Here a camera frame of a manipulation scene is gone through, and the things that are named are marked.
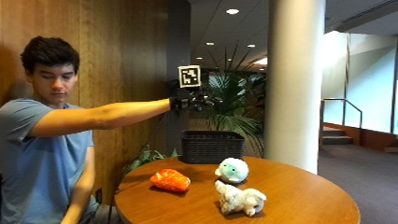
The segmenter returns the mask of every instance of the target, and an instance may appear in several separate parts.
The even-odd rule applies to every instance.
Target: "orange toy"
[[[160,189],[175,192],[188,190],[189,178],[172,169],[163,169],[151,176],[151,183]]]

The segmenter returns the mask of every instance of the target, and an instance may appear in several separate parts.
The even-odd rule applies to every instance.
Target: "gray t-shirt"
[[[79,108],[67,105],[65,109]],[[57,137],[27,137],[52,110],[31,99],[0,108],[0,223],[60,223],[85,166],[92,131]]]

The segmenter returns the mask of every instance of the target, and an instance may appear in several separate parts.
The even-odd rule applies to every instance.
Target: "wall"
[[[395,41],[394,36],[329,33],[324,43],[322,98],[346,98],[362,111],[362,128],[385,133],[394,113]],[[328,101],[324,120],[360,127],[360,112]]]
[[[167,95],[165,0],[0,0],[0,98],[29,93],[19,61],[29,39],[60,36],[81,53],[71,103],[93,107]],[[97,180],[111,203],[124,165],[137,155],[160,118],[95,131]],[[163,122],[151,147],[165,151]]]
[[[168,80],[179,80],[179,67],[191,65],[191,4],[187,0],[169,1],[168,6],[168,38],[167,38],[167,76]],[[189,112],[175,112],[167,116],[168,132],[167,155],[176,150],[181,155],[180,132],[187,130],[189,123]]]

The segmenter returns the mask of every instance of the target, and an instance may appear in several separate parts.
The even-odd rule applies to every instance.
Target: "ear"
[[[254,195],[257,196],[258,199],[261,199],[262,201],[266,200],[266,196],[264,193],[261,193],[258,190],[254,191]]]
[[[256,200],[254,197],[249,197],[246,198],[246,205],[249,205],[250,207],[256,206],[258,204],[258,201]]]
[[[33,74],[25,69],[25,81],[28,83],[33,82]]]

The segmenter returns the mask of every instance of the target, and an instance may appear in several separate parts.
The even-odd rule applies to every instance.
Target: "white stuffed animal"
[[[220,194],[220,206],[224,215],[242,210],[252,217],[261,211],[266,196],[258,190],[241,190],[218,180],[216,181],[216,189]]]

